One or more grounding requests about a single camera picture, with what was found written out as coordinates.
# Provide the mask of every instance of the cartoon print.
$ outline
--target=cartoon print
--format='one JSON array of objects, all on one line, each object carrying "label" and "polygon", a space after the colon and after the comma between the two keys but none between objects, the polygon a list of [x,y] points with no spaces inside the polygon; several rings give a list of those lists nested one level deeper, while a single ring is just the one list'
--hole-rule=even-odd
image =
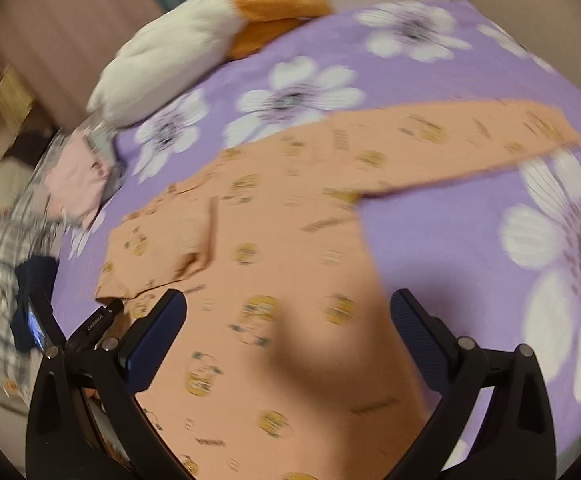
[{"label": "cartoon print", "polygon": [[135,256],[141,256],[146,252],[148,238],[139,232],[139,226],[130,232],[130,240],[125,242],[124,249],[129,249]]},{"label": "cartoon print", "polygon": [[326,251],[321,256],[321,262],[328,266],[338,266],[341,264],[341,253],[333,250]]},{"label": "cartoon print", "polygon": [[276,317],[277,300],[271,296],[253,296],[242,307],[237,323],[229,325],[235,336],[248,345],[266,346],[269,324]]},{"label": "cartoon print", "polygon": [[177,459],[191,475],[197,475],[200,472],[200,467],[188,455],[177,455]]},{"label": "cartoon print", "polygon": [[372,150],[364,150],[357,156],[363,170],[376,170],[385,166],[385,155]]},{"label": "cartoon print", "polygon": [[240,148],[225,148],[221,152],[224,160],[238,160],[242,158],[242,150]]},{"label": "cartoon print", "polygon": [[254,264],[257,260],[258,253],[256,244],[239,244],[237,251],[235,251],[235,262],[243,266]]},{"label": "cartoon print", "polygon": [[257,427],[275,438],[290,436],[292,433],[288,419],[279,412],[261,412],[257,420]]},{"label": "cartoon print", "polygon": [[512,155],[521,155],[526,151],[526,147],[518,142],[509,142],[504,145],[504,149]]},{"label": "cartoon print", "polygon": [[290,195],[286,202],[284,202],[285,206],[288,207],[297,207],[301,203],[301,197],[299,195]]},{"label": "cartoon print", "polygon": [[228,464],[228,468],[231,471],[235,471],[237,473],[241,469],[239,462],[237,462],[237,460],[235,460],[234,458],[229,458],[228,460],[226,460],[226,463]]},{"label": "cartoon print", "polygon": [[155,415],[155,413],[149,412],[145,408],[143,408],[141,411],[144,412],[144,415],[146,416],[146,418],[148,419],[148,421],[153,425],[153,427],[155,428],[155,430],[157,430],[157,431],[163,431],[164,430],[164,428],[162,428],[159,425],[159,421],[157,420],[157,416]]},{"label": "cartoon print", "polygon": [[345,189],[332,189],[326,187],[324,188],[323,193],[337,200],[338,205],[344,209],[352,209],[361,198],[361,193],[359,191]]},{"label": "cartoon print", "polygon": [[332,296],[330,306],[326,309],[326,319],[336,325],[343,325],[354,317],[355,304],[341,294]]},{"label": "cartoon print", "polygon": [[493,136],[491,136],[488,128],[480,120],[473,118],[473,122],[477,127],[477,133],[466,137],[465,140],[477,148],[480,148],[482,143],[493,140]]},{"label": "cartoon print", "polygon": [[292,135],[282,136],[282,153],[286,156],[298,156],[305,148],[305,142],[295,139]]},{"label": "cartoon print", "polygon": [[186,372],[186,389],[195,396],[207,397],[212,390],[215,378],[223,373],[213,356],[194,352],[190,357]]},{"label": "cartoon print", "polygon": [[248,174],[235,180],[230,185],[230,191],[222,197],[230,204],[244,204],[253,199],[252,190],[257,186],[259,176],[257,174]]},{"label": "cartoon print", "polygon": [[282,480],[317,480],[317,478],[306,473],[286,473]]},{"label": "cartoon print", "polygon": [[525,125],[536,136],[544,136],[546,139],[550,140],[563,140],[563,134],[559,131],[558,128],[555,128],[552,124],[545,122],[543,119],[540,119],[530,111],[528,111],[526,115],[528,115],[530,124],[525,123]]},{"label": "cartoon print", "polygon": [[148,304],[154,301],[156,296],[154,294],[147,294],[142,296],[141,301],[136,304],[131,310],[131,316],[133,320],[141,319],[146,317],[150,310],[148,309]]},{"label": "cartoon print", "polygon": [[417,140],[427,140],[434,144],[444,144],[448,140],[448,132],[438,124],[431,123],[419,115],[412,115],[412,123],[406,127],[399,128],[403,134],[413,137]]}]

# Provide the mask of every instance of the bed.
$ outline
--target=bed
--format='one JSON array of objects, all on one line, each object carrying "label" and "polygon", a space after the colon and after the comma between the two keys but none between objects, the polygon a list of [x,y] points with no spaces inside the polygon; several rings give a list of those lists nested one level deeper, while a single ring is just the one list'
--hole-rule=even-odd
[{"label": "bed", "polygon": [[[208,112],[194,122],[200,138],[186,150],[169,150],[173,139],[163,142],[158,125],[186,106],[188,94],[120,132],[118,152],[133,175],[88,231],[73,230],[64,237],[53,295],[64,332],[71,333],[98,306],[92,298],[106,237],[122,216],[199,171],[227,142],[248,141],[267,126],[259,116],[245,119],[256,110],[238,108],[247,92],[269,90],[283,97],[293,84],[312,86],[318,92],[311,96],[313,104],[284,115],[283,121],[307,110],[526,98],[560,107],[581,132],[581,91],[469,2],[411,5],[441,27],[430,14],[435,7],[456,20],[443,49],[417,52],[403,38],[373,38],[390,27],[368,25],[363,14],[370,7],[350,10],[291,32],[261,54],[223,66],[202,81],[198,90]],[[379,10],[397,23],[394,7]],[[345,41],[328,50],[320,47],[333,38]],[[397,54],[395,42],[400,41],[405,47]],[[347,67],[345,75],[324,83],[340,66]],[[292,72],[294,79],[276,80],[279,72]],[[395,88],[394,80],[409,84]],[[326,94],[333,91],[339,92],[337,99],[328,101]],[[236,137],[228,133],[235,131]],[[158,140],[166,151],[155,149]],[[545,165],[537,162],[530,170],[366,201],[361,216],[385,291],[408,286],[454,333],[472,336],[483,346],[508,349],[522,341],[534,346],[551,395],[558,453],[567,456],[581,438],[581,150],[547,158]],[[560,238],[555,226],[566,217],[574,237]],[[487,398],[480,399],[455,460],[469,449],[486,405]],[[564,460],[562,471],[572,457]]]}]

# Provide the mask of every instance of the flower pattern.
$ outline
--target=flower pattern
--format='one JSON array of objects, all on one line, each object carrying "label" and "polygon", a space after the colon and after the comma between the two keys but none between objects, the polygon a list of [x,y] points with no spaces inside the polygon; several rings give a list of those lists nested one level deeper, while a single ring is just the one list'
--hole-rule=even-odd
[{"label": "flower pattern", "polygon": [[524,269],[541,270],[526,302],[522,333],[536,353],[545,380],[561,371],[579,326],[573,393],[581,402],[581,165],[562,150],[553,176],[540,159],[521,174],[533,207],[507,210],[501,241],[510,258]]},{"label": "flower pattern", "polygon": [[97,218],[94,219],[90,229],[79,229],[76,227],[73,228],[70,239],[70,254],[68,255],[69,260],[74,257],[79,257],[82,254],[86,244],[88,243],[88,238],[90,238],[91,234],[96,232],[97,229],[102,226],[105,218],[106,206],[104,206],[102,210],[99,211],[99,215],[97,215]]},{"label": "flower pattern", "polygon": [[270,89],[251,90],[237,100],[235,107],[245,115],[226,125],[225,147],[318,122],[327,110],[358,106],[365,99],[364,92],[347,87],[356,77],[357,73],[346,66],[319,72],[317,63],[305,56],[277,63],[269,74]]},{"label": "flower pattern", "polygon": [[135,133],[135,141],[142,144],[133,174],[139,173],[139,182],[155,176],[173,153],[188,150],[200,136],[194,126],[208,115],[203,90],[197,89],[177,99],[145,121]]},{"label": "flower pattern", "polygon": [[489,38],[493,38],[494,41],[499,43],[499,46],[503,49],[507,50],[511,54],[514,54],[520,59],[532,59],[535,63],[537,63],[541,68],[543,68],[546,72],[554,73],[555,69],[541,59],[539,56],[535,56],[531,51],[529,51],[525,46],[523,46],[520,42],[515,40],[510,34],[508,34],[505,30],[503,30],[499,25],[493,23],[493,26],[490,27],[489,25],[481,24],[478,25],[477,30],[482,34],[487,35]]},{"label": "flower pattern", "polygon": [[457,20],[441,7],[421,2],[378,4],[355,18],[377,29],[368,36],[366,48],[379,57],[404,55],[431,63],[453,59],[451,49],[472,48],[467,41],[452,36]]}]

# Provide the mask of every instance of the folded clothes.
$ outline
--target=folded clothes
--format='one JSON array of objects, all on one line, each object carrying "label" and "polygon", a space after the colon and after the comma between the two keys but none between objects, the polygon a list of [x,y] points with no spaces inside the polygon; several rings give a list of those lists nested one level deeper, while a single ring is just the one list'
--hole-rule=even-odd
[{"label": "folded clothes", "polygon": [[117,130],[101,122],[86,132],[86,140],[99,160],[110,168],[108,180],[102,193],[102,204],[108,202],[120,190],[126,177],[126,165],[117,155],[114,139]]},{"label": "folded clothes", "polygon": [[58,261],[52,256],[33,256],[14,270],[19,289],[16,297],[17,310],[13,314],[10,327],[13,331],[14,346],[20,352],[29,352],[35,347],[35,339],[28,327],[28,297],[37,287],[41,287],[50,298],[57,270]]},{"label": "folded clothes", "polygon": [[334,12],[329,0],[232,0],[248,24],[234,39],[229,59],[259,52],[272,40],[303,25],[307,18]]},{"label": "folded clothes", "polygon": [[87,229],[99,211],[111,165],[93,153],[84,133],[73,132],[43,183],[50,193],[47,217],[73,219]]}]

